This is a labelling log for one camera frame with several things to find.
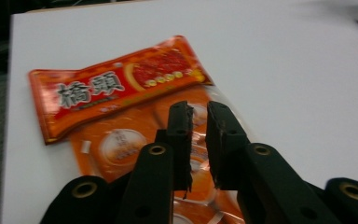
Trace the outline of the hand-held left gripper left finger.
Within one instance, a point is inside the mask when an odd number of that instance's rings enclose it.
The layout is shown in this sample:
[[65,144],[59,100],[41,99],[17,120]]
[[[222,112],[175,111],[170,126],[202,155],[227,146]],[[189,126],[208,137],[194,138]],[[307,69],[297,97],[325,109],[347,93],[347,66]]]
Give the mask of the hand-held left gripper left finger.
[[173,194],[191,191],[193,108],[170,106],[168,125],[145,145],[123,194],[117,224],[173,224]]

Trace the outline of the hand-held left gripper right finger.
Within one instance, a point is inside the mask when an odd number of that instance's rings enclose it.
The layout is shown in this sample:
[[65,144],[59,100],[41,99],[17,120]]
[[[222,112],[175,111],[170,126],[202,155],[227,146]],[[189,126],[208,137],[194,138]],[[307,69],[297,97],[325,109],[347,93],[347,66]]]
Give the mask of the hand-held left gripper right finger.
[[227,105],[211,101],[207,111],[213,182],[238,192],[246,224],[341,224],[275,148],[250,142]]

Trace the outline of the orange seasoning packet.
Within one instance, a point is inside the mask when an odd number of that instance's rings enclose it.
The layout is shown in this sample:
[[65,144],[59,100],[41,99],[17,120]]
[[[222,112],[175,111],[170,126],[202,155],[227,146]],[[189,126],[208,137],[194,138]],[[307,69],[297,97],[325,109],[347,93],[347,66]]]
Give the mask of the orange seasoning packet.
[[171,105],[187,102],[193,185],[174,194],[173,222],[245,224],[235,192],[216,189],[210,175],[207,104],[225,98],[183,36],[80,70],[33,70],[29,80],[45,143],[69,139],[80,173],[107,181],[131,171]]

